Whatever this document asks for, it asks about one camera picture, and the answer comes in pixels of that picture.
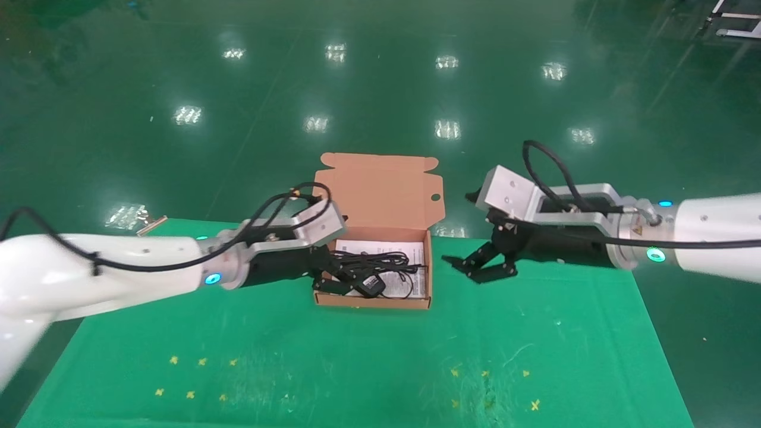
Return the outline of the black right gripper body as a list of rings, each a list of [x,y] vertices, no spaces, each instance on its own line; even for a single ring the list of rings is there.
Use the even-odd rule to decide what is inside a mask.
[[[496,252],[503,255],[506,268],[515,269],[522,260],[617,268],[606,244],[598,241],[600,232],[591,227],[564,231],[557,226],[529,222],[491,220],[490,223],[491,242]]]

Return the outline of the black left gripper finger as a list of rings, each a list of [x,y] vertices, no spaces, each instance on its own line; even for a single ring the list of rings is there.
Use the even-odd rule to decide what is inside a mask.
[[[353,289],[352,282],[342,282],[334,279],[316,279],[313,282],[313,290],[321,293],[346,295]]]
[[[329,254],[323,271],[335,278],[356,278],[358,257],[353,254]]]

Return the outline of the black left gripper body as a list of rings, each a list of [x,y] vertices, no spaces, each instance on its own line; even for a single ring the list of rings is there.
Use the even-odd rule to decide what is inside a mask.
[[[331,251],[327,246],[257,254],[249,262],[243,287],[273,284],[282,280],[316,278],[331,266]]]

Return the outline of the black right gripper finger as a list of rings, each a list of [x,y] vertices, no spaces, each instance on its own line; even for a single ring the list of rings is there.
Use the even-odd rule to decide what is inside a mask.
[[[508,279],[517,276],[517,267],[514,259],[507,258],[502,263],[495,265],[478,265],[468,273],[468,278],[476,284],[489,284],[497,280]]]
[[[486,265],[500,254],[502,254],[500,248],[493,242],[488,241],[465,258],[443,255],[441,256],[441,260],[448,263],[460,273],[468,276],[468,273],[473,269],[473,266]]]

